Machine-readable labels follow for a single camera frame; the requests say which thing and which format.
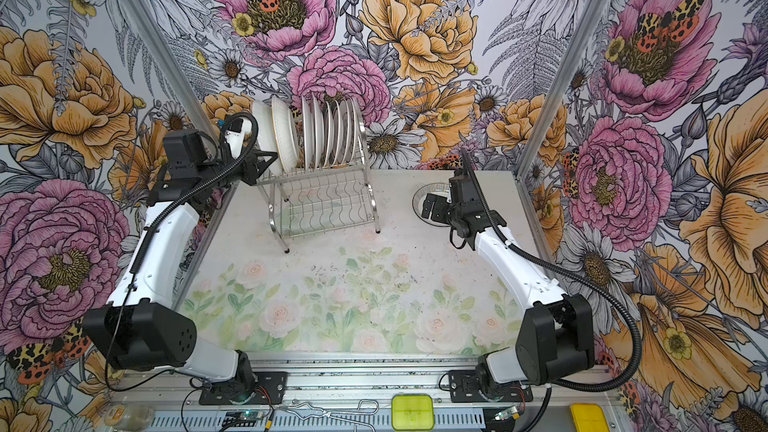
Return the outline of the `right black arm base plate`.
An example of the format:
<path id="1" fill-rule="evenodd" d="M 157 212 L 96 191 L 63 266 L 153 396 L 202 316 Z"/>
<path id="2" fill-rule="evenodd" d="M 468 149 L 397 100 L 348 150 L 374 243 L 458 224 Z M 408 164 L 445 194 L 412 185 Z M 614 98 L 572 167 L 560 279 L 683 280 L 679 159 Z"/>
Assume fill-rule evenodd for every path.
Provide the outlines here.
<path id="1" fill-rule="evenodd" d="M 519 381 L 499 384 L 476 370 L 449 371 L 446 386 L 452 403 L 528 403 L 533 400 L 527 384 Z"/>

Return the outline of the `chrome wire dish rack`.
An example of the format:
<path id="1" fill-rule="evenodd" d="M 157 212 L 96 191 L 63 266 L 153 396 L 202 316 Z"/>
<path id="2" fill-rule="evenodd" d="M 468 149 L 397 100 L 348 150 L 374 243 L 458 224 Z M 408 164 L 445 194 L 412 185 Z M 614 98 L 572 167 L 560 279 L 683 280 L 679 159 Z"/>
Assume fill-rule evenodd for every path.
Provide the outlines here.
<path id="1" fill-rule="evenodd" d="M 278 164 L 268 170 L 259 183 L 259 190 L 268 208 L 270 230 L 284 253 L 290 252 L 288 241 L 293 238 L 342 230 L 370 224 L 376 234 L 382 230 L 378 204 L 370 173 L 367 133 L 361 107 L 356 103 L 358 132 L 354 160 L 344 164 L 346 144 L 346 107 L 339 102 L 339 140 L 337 164 L 322 169 L 305 170 L 302 105 L 301 126 L 295 124 L 298 163 L 292 173 L 285 174 Z M 327 136 L 327 102 L 321 103 Z"/>

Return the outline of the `black striped rim plate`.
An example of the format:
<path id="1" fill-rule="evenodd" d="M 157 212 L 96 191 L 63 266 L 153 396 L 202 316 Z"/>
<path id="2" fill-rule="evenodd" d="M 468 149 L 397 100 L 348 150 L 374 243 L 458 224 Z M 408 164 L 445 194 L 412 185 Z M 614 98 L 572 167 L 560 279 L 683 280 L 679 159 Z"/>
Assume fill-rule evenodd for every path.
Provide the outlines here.
<path id="1" fill-rule="evenodd" d="M 449 227 L 452 206 L 447 183 L 430 183 L 420 187 L 412 197 L 412 209 L 424 223 L 434 227 Z"/>

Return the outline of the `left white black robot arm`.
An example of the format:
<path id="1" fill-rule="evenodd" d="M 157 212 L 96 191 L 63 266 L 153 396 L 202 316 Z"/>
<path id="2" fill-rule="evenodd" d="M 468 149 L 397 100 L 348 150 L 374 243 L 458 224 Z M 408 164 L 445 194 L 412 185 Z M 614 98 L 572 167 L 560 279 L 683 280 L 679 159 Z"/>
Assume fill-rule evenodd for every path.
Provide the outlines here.
<path id="1" fill-rule="evenodd" d="M 257 389 L 247 354 L 200 338 L 173 303 L 182 255 L 212 192 L 231 183 L 256 184 L 278 158 L 244 137 L 223 134 L 214 159 L 208 159 L 199 131 L 165 137 L 167 162 L 150 191 L 146 224 L 129 266 L 106 304 L 89 310 L 82 322 L 84 334 L 112 368 L 174 371 L 234 403 Z"/>

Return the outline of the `plain white plate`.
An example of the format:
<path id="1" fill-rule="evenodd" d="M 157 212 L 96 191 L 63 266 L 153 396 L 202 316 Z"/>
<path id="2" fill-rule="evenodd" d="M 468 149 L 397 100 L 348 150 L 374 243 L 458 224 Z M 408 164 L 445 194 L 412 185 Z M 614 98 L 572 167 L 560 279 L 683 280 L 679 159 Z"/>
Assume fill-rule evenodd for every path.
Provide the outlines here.
<path id="1" fill-rule="evenodd" d="M 252 104 L 252 115 L 255 117 L 259 132 L 258 132 L 258 147 L 262 151 L 277 152 L 277 140 L 274 132 L 273 113 L 270 106 L 263 102 L 255 101 Z"/>

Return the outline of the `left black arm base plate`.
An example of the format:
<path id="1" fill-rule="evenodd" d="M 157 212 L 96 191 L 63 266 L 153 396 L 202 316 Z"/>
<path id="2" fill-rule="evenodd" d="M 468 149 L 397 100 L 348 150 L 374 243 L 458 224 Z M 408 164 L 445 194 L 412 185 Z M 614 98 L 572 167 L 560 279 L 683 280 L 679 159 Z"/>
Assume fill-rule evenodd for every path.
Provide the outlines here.
<path id="1" fill-rule="evenodd" d="M 225 405 L 280 405 L 286 391 L 287 372 L 257 371 L 253 379 L 237 378 L 215 382 L 204 389 L 199 404 L 204 406 Z"/>

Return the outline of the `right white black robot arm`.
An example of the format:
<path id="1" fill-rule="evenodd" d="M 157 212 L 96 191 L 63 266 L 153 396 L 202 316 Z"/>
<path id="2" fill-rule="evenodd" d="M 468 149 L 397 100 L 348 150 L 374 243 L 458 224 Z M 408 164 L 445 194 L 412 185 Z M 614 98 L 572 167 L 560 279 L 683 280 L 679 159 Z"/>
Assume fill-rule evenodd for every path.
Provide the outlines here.
<path id="1" fill-rule="evenodd" d="M 506 290 L 523 310 L 515 344 L 482 355 L 475 373 L 479 390 L 497 399 L 513 386 L 546 385 L 595 364 L 592 308 L 569 295 L 533 259 L 526 259 L 501 215 L 490 209 L 472 170 L 458 169 L 449 179 L 449 196 L 430 192 L 422 216 L 447 225 L 494 267 Z"/>

